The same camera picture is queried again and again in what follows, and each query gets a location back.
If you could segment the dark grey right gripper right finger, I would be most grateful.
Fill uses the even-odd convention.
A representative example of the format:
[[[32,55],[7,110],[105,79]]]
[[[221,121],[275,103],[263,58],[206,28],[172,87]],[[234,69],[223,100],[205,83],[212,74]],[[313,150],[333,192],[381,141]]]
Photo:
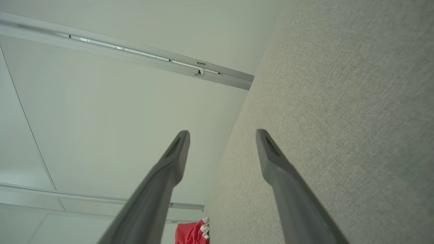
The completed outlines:
[[[347,244],[321,202],[267,130],[256,130],[262,175],[272,187],[287,244]]]

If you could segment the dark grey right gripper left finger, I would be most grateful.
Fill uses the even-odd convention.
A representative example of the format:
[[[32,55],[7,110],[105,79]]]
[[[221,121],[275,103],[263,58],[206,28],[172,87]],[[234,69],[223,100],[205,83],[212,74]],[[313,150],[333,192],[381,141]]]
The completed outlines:
[[[172,191],[182,180],[189,146],[189,131],[180,131],[102,235],[100,244],[161,242]]]

